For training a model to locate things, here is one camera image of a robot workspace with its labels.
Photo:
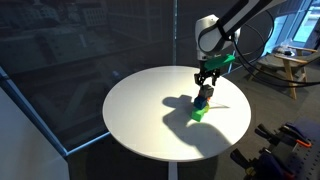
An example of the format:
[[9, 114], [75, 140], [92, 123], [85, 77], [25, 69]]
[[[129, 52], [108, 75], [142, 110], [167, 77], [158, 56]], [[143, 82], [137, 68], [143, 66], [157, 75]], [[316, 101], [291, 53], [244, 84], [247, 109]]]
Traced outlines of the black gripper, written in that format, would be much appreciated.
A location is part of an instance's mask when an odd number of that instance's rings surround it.
[[212, 78], [212, 86], [216, 86], [216, 82], [220, 77], [220, 69], [212, 69], [212, 70], [201, 70], [199, 73], [194, 74], [195, 84], [199, 87], [203, 86], [204, 81], [211, 77]]

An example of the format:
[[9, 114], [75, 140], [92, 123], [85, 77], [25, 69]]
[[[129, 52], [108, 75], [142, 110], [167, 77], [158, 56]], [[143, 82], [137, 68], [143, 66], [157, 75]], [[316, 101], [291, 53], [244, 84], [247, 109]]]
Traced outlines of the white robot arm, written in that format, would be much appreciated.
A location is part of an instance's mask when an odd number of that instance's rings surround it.
[[195, 40], [200, 72], [195, 83], [202, 86], [208, 77], [212, 85], [220, 76], [220, 68], [235, 60], [233, 55], [220, 55], [240, 36], [240, 28], [257, 14], [285, 0], [239, 0], [223, 17], [214, 14], [196, 21]]

